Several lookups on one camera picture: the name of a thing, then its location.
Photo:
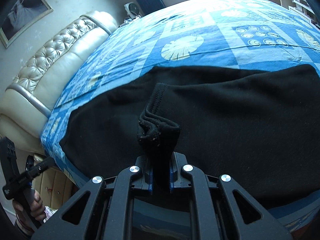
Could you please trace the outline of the black pants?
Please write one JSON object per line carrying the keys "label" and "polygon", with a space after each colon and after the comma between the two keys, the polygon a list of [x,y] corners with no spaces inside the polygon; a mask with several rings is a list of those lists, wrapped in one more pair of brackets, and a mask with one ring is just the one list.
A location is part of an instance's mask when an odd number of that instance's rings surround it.
{"label": "black pants", "polygon": [[140,155],[184,154],[233,177],[265,207],[319,190],[319,75],[154,67],[72,111],[60,146],[85,176],[116,176]]}

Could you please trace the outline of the beige bedside cabinet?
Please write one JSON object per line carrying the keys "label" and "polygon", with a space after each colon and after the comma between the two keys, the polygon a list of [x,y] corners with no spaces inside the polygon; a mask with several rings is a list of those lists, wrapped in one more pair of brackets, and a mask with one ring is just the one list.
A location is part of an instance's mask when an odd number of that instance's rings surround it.
{"label": "beige bedside cabinet", "polygon": [[32,186],[40,193],[44,205],[55,210],[63,206],[78,190],[56,164],[36,177]]}

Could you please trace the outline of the cream tufted leather headboard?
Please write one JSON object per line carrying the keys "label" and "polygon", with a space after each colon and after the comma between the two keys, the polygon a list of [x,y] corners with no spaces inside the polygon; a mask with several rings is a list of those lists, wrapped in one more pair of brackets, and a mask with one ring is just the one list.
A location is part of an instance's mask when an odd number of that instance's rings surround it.
{"label": "cream tufted leather headboard", "polygon": [[43,154],[40,135],[64,87],[117,28],[109,13],[91,11],[49,39],[4,92],[1,136],[19,150]]}

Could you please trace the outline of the blue patterned bedspread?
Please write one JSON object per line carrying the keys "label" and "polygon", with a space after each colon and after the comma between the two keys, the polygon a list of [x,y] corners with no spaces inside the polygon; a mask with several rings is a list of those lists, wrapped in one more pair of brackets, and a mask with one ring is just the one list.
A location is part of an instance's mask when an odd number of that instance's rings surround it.
{"label": "blue patterned bedspread", "polygon": [[[62,91],[41,142],[73,183],[83,186],[91,177],[67,159],[60,140],[72,111],[100,94],[154,67],[276,72],[303,64],[313,66],[319,75],[319,31],[284,7],[266,0],[179,3],[119,28],[88,57]],[[316,217],[319,190],[265,208],[293,232]]]}

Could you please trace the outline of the white desk fan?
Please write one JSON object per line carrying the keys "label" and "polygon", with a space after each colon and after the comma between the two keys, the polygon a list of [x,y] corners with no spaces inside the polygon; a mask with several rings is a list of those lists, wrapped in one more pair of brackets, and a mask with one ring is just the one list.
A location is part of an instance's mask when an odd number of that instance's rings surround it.
{"label": "white desk fan", "polygon": [[128,17],[132,20],[136,19],[136,18],[141,18],[141,14],[140,14],[140,9],[138,7],[138,5],[136,5],[133,2],[130,3],[126,3],[124,5],[125,11],[128,15]]}

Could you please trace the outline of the framed wedding photo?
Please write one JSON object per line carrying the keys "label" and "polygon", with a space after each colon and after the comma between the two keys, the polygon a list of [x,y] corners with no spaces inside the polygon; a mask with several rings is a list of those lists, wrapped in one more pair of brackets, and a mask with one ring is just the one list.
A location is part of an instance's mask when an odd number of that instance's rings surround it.
{"label": "framed wedding photo", "polygon": [[1,25],[1,42],[7,49],[24,31],[53,11],[46,0],[17,0]]}

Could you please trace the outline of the white tv shelf unit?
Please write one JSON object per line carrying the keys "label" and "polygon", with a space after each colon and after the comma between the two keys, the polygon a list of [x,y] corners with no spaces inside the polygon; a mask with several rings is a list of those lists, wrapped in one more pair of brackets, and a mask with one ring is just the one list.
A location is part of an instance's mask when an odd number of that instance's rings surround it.
{"label": "white tv shelf unit", "polygon": [[304,17],[310,24],[319,29],[319,20],[306,0],[292,0],[289,11]]}

